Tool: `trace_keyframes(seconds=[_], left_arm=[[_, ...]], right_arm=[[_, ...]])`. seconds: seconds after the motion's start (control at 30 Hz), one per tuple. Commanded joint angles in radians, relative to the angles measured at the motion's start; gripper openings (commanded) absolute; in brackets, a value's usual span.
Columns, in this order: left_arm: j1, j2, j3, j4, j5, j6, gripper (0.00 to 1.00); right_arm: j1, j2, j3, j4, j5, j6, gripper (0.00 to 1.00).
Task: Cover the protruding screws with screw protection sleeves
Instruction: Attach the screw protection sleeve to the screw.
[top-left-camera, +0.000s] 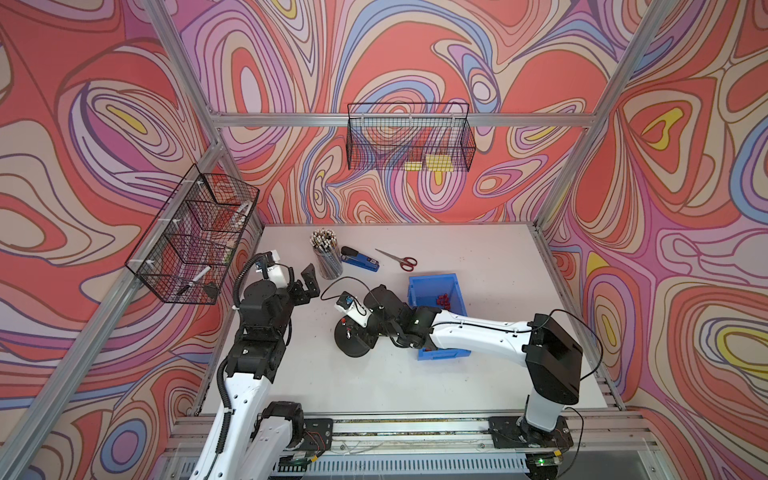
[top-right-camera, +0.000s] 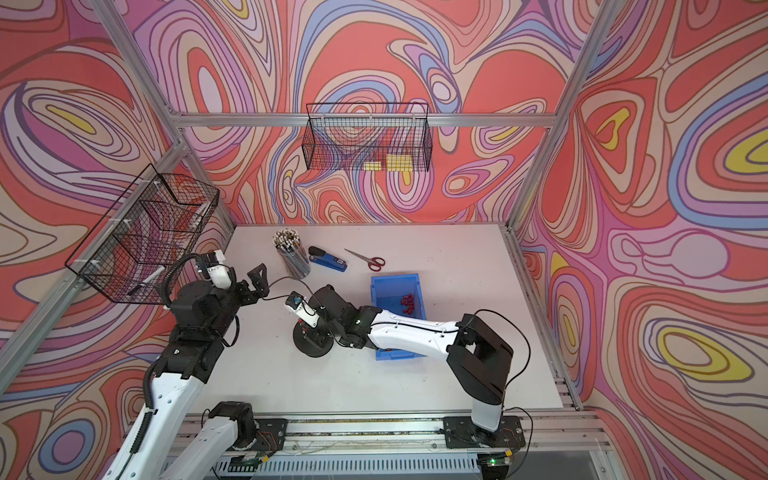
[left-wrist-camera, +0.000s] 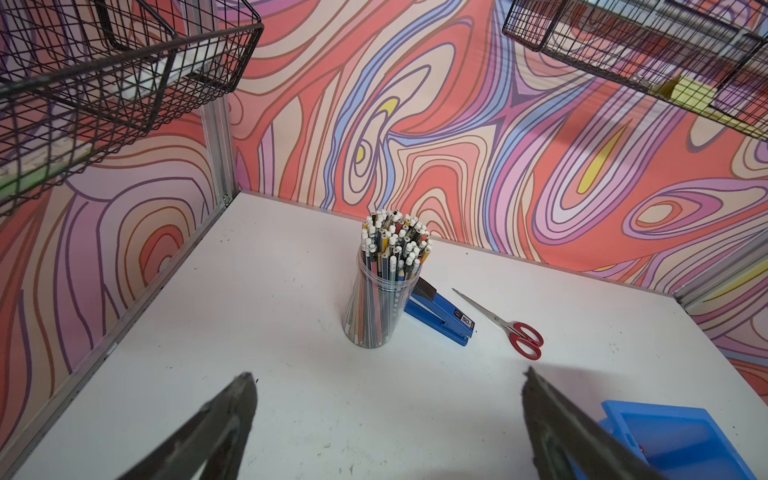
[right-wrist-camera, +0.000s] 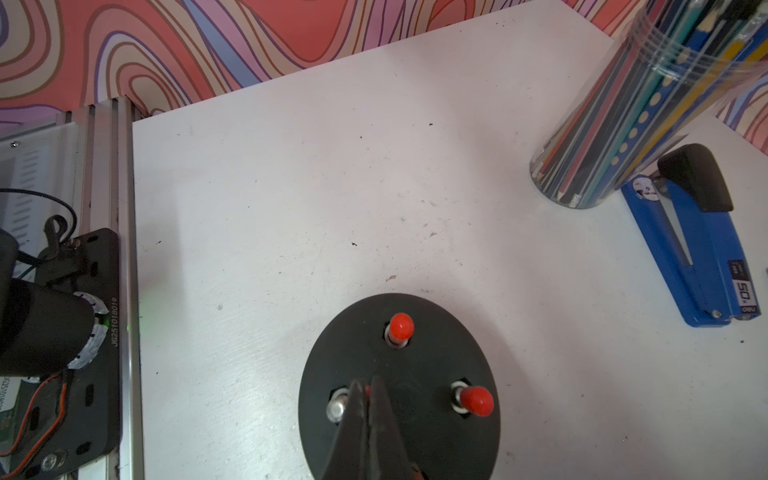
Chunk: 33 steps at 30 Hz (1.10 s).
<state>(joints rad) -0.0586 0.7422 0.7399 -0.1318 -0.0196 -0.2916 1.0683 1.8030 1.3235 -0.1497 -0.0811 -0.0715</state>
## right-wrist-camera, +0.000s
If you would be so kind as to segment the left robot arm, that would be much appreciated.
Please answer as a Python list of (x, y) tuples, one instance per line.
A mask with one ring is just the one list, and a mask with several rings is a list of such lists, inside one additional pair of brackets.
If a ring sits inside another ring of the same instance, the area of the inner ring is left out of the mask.
[(1, 374), (42, 377), (78, 370), (98, 354), (111, 319), (103, 272), (114, 233), (100, 230), (60, 247), (33, 282), (15, 278), (17, 240), (1, 233)]

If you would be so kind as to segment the red screw sleeve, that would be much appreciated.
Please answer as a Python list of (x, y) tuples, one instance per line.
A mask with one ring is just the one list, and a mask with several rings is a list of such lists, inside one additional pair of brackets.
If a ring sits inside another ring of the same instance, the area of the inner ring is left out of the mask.
[(415, 331), (415, 324), (410, 315), (406, 313), (395, 314), (386, 329), (386, 336), (390, 343), (396, 346), (406, 345)]
[(488, 417), (495, 409), (495, 400), (491, 392), (479, 386), (461, 387), (458, 390), (458, 404), (469, 414), (479, 417)]

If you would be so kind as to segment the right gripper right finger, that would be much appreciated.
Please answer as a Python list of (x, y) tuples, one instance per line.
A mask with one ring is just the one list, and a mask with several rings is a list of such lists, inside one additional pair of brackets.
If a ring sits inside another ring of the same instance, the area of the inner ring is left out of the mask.
[(386, 384), (374, 376), (368, 393), (368, 478), (414, 478)]

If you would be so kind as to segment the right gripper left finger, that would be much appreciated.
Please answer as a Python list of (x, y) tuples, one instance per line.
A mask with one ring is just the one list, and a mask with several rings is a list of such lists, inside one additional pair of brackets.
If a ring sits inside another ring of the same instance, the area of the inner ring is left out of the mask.
[(366, 385), (353, 380), (322, 479), (365, 479), (368, 440)]

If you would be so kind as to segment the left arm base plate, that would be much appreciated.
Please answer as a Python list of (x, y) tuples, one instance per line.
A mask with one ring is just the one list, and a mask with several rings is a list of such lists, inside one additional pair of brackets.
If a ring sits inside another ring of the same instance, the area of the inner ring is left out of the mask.
[(121, 436), (119, 239), (100, 229), (59, 246), (32, 281), (1, 234), (1, 476), (56, 479)]

